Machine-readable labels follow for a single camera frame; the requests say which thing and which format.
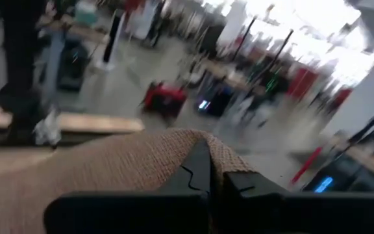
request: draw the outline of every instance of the person's legs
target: person's legs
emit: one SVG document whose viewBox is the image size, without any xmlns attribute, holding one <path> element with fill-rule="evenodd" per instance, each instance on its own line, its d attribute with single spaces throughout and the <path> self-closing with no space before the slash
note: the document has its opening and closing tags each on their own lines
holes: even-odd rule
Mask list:
<svg viewBox="0 0 374 234">
<path fill-rule="evenodd" d="M 6 85 L 0 90 L 0 106 L 13 115 L 11 130 L 24 129 L 30 134 L 44 117 L 40 95 L 33 89 L 35 25 L 42 13 L 38 11 L 41 2 L 0 0 L 6 60 Z"/>
<path fill-rule="evenodd" d="M 249 124 L 252 119 L 256 116 L 256 110 L 246 110 L 245 114 L 243 114 L 241 118 L 241 122 L 245 124 Z"/>
<path fill-rule="evenodd" d="M 336 101 L 332 101 L 327 107 L 327 114 L 336 112 L 338 110 L 338 107 L 340 107 L 340 104 Z"/>
<path fill-rule="evenodd" d="M 247 118 L 248 122 L 250 122 L 256 116 L 256 112 L 259 106 L 261 106 L 261 104 L 263 104 L 265 100 L 267 99 L 264 96 L 254 96 L 251 105 L 247 108 L 244 116 L 242 116 L 242 121 L 250 116 L 249 118 Z"/>
<path fill-rule="evenodd" d="M 154 41 L 152 43 L 152 47 L 156 47 L 156 45 L 158 44 L 158 41 L 160 40 L 161 34 L 162 34 L 162 28 L 160 27 L 156 30 Z"/>
</svg>

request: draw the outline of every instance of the table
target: table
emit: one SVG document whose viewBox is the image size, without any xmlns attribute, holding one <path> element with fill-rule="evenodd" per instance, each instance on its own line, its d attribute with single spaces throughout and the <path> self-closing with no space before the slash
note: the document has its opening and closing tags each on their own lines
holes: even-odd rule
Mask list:
<svg viewBox="0 0 374 234">
<path fill-rule="evenodd" d="M 108 35 L 97 32 L 94 29 L 85 27 L 74 22 L 70 16 L 63 16 L 61 20 L 53 21 L 49 16 L 40 18 L 40 25 L 52 32 L 51 44 L 49 48 L 49 59 L 45 70 L 45 82 L 43 87 L 43 103 L 50 103 L 55 100 L 57 88 L 57 76 L 60 66 L 60 58 L 64 48 L 63 26 L 69 27 L 68 35 L 85 38 L 95 43 L 106 44 L 109 41 Z"/>
<path fill-rule="evenodd" d="M 232 101 L 227 105 L 226 111 L 222 117 L 222 121 L 226 120 L 225 123 L 229 123 L 233 116 L 237 114 L 237 110 L 240 104 L 244 101 L 249 91 L 251 90 L 250 85 L 246 82 L 247 77 L 241 73 L 234 71 L 234 69 L 228 69 L 226 64 L 219 62 L 213 62 L 210 60 L 204 60 L 203 66 L 205 67 L 205 73 L 203 74 L 203 81 L 197 92 L 198 97 L 203 97 L 210 88 L 214 79 L 224 79 L 224 83 L 235 89 L 235 95 L 232 97 Z M 253 90 L 255 94 L 264 95 L 264 89 Z"/>
<path fill-rule="evenodd" d="M 342 151 L 349 146 L 348 138 L 345 138 L 344 136 L 332 137 L 330 144 L 337 150 Z M 364 168 L 367 168 L 369 171 L 374 173 L 374 155 L 366 153 L 364 148 L 361 146 L 352 146 L 345 152 L 345 154 L 361 164 Z"/>
</svg>

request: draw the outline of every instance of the wooden table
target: wooden table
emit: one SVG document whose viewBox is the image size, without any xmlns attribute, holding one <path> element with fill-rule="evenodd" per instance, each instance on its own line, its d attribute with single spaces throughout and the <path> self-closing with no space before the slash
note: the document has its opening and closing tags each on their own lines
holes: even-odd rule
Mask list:
<svg viewBox="0 0 374 234">
<path fill-rule="evenodd" d="M 225 83 L 232 88 L 238 88 L 243 91 L 249 91 L 250 87 L 246 83 L 246 76 L 243 73 L 231 71 L 226 68 L 226 64 L 205 60 L 203 62 L 206 70 L 210 72 L 215 79 L 226 77 Z"/>
<path fill-rule="evenodd" d="M 42 16 L 39 22 L 40 26 L 47 27 L 53 31 L 62 30 L 63 26 L 67 25 L 70 27 L 68 33 L 78 36 L 80 38 L 89 40 L 91 42 L 107 44 L 109 41 L 109 35 L 106 33 L 98 32 L 91 27 L 80 25 L 75 22 L 71 16 L 63 16 L 61 20 L 53 21 L 50 16 Z"/>
<path fill-rule="evenodd" d="M 59 116 L 60 128 L 63 131 L 76 133 L 135 133 L 144 129 L 139 119 L 125 119 L 93 114 L 62 113 Z M 5 129 L 11 123 L 11 115 L 0 109 L 0 128 Z"/>
<path fill-rule="evenodd" d="M 342 151 L 349 146 L 347 138 L 344 136 L 332 137 L 330 144 L 337 150 Z M 374 155 L 366 153 L 364 148 L 361 146 L 352 146 L 345 152 L 345 154 L 374 173 Z"/>
</svg>

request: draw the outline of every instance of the wooden plank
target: wooden plank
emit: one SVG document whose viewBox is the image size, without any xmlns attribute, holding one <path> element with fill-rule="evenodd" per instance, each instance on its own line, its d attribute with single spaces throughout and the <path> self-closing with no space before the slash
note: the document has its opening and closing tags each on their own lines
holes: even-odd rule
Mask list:
<svg viewBox="0 0 374 234">
<path fill-rule="evenodd" d="M 61 113 L 58 119 L 63 131 L 76 133 L 131 133 L 144 129 L 141 120 L 91 114 Z M 11 115 L 0 109 L 0 128 L 7 128 Z"/>
<path fill-rule="evenodd" d="M 330 143 L 338 150 L 345 150 L 349 145 L 343 136 L 334 136 Z M 359 146 L 350 147 L 345 154 L 374 173 L 374 155 L 365 153 L 364 150 Z"/>
</svg>

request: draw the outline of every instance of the person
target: person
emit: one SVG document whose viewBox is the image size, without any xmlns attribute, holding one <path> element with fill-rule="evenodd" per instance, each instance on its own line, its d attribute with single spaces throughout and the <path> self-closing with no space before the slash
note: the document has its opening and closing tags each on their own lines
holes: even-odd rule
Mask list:
<svg viewBox="0 0 374 234">
<path fill-rule="evenodd" d="M 132 12 L 134 12 L 138 7 L 144 7 L 145 0 L 126 0 L 125 1 L 125 21 L 124 26 L 129 22 L 129 18 L 131 17 Z"/>
<path fill-rule="evenodd" d="M 242 121 L 244 119 L 247 119 L 247 121 L 252 120 L 262 104 L 267 101 L 274 102 L 278 94 L 285 93 L 289 87 L 289 81 L 284 76 L 284 72 L 281 69 L 277 70 L 275 73 L 269 72 L 264 74 L 256 83 L 257 85 L 254 87 L 253 91 L 247 95 L 247 98 L 253 97 L 253 100 L 242 116 Z M 265 123 L 266 121 L 263 121 L 259 126 L 262 127 Z"/>
<path fill-rule="evenodd" d="M 31 137 L 34 126 L 44 118 L 40 94 L 33 88 L 33 81 L 38 41 L 36 23 L 45 6 L 45 0 L 0 0 L 6 60 L 6 84 L 0 90 L 0 107 L 12 114 L 12 134 L 8 137 L 17 138 L 19 132 Z"/>
<path fill-rule="evenodd" d="M 328 106 L 328 114 L 335 112 L 338 108 L 343 104 L 343 102 L 350 96 L 351 92 L 353 91 L 352 88 L 344 87 L 336 94 L 334 100 L 331 101 L 330 105 Z"/>
<path fill-rule="evenodd" d="M 162 34 L 163 26 L 161 20 L 161 12 L 163 8 L 164 3 L 159 1 L 155 8 L 155 14 L 146 37 L 146 39 L 148 39 L 151 42 L 152 47 L 155 47 L 157 45 L 158 40 L 160 39 Z"/>
</svg>

